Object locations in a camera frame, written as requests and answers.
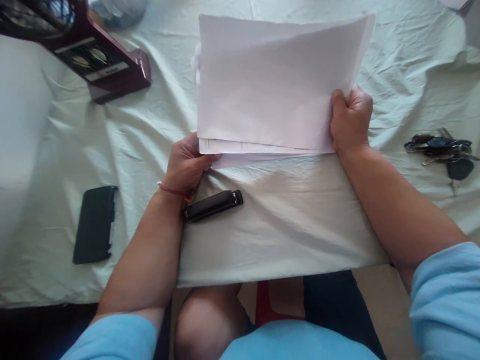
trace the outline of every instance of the person's left hand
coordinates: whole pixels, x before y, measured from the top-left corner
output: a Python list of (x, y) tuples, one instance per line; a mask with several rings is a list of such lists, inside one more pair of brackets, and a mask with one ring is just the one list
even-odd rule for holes
[(171, 190), (189, 192), (199, 185), (204, 171), (219, 158), (220, 155), (199, 153), (199, 139), (194, 132), (171, 146), (168, 168), (161, 183)]

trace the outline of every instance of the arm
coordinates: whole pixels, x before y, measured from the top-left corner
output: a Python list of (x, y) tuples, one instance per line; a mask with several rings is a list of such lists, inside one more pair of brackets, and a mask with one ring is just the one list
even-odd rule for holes
[[(194, 133), (173, 144), (162, 184), (186, 192), (197, 187), (215, 155), (200, 155)], [(92, 324), (113, 314), (135, 314), (160, 329), (177, 284), (184, 207), (181, 195), (161, 189), (151, 198), (138, 228), (113, 269)]]
[(459, 227), (370, 148), (372, 98), (357, 85), (347, 102), (332, 96), (333, 147), (378, 240), (410, 291), (417, 266), (431, 255), (468, 241)]

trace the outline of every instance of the light blue shirt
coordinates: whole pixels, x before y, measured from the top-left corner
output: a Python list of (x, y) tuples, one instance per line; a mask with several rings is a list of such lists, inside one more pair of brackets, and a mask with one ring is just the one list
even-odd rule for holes
[[(423, 359), (480, 359), (477, 245), (455, 245), (422, 262), (410, 296), (411, 327)], [(62, 359), (151, 359), (156, 342), (148, 320), (112, 315), (87, 328)], [(378, 360), (364, 345), (298, 320), (270, 322), (234, 340), (221, 359)]]

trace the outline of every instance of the keys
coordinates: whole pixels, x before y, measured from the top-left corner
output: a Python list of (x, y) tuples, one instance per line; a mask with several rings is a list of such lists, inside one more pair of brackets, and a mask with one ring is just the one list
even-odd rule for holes
[(437, 135), (418, 133), (403, 147), (408, 153), (423, 153), (427, 157), (421, 163), (423, 166), (445, 163), (454, 196), (457, 195), (460, 181), (472, 172), (472, 161), (480, 161), (480, 158), (472, 155), (471, 141), (453, 138), (444, 127), (438, 129)]
[(440, 133), (440, 136), (442, 138), (449, 139), (450, 141), (454, 140), (453, 136), (450, 135), (449, 131), (446, 128), (441, 127), (438, 129), (438, 132)]
[(450, 154), (444, 154), (444, 155), (435, 155), (435, 156), (429, 157), (425, 161), (422, 161), (421, 164), (423, 166), (427, 166), (427, 165), (430, 165), (431, 163), (434, 163), (434, 162), (444, 163), (444, 162), (447, 162), (448, 160), (450, 160), (453, 157), (454, 157), (454, 155), (451, 154), (451, 153)]
[(457, 196), (457, 192), (460, 186), (460, 181), (465, 179), (474, 169), (474, 163), (465, 158), (461, 158), (455, 162), (446, 163), (446, 171), (448, 177), (451, 179), (451, 190), (453, 196)]

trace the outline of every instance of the wrist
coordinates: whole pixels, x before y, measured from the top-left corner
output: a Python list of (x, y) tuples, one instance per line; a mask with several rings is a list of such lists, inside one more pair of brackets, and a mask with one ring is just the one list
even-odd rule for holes
[(353, 145), (345, 148), (337, 149), (336, 153), (340, 159), (350, 159), (362, 156), (365, 152), (369, 152), (372, 148), (370, 144)]
[(178, 192), (186, 191), (183, 189), (182, 186), (180, 186), (181, 182), (175, 179), (175, 177), (170, 176), (168, 173), (163, 177), (163, 179), (161, 180), (161, 183), (159, 184), (162, 184), (166, 188), (173, 191), (178, 191)]
[(161, 188), (153, 194), (153, 198), (159, 204), (166, 204), (173, 210), (180, 211), (185, 207), (184, 196), (164, 191)]

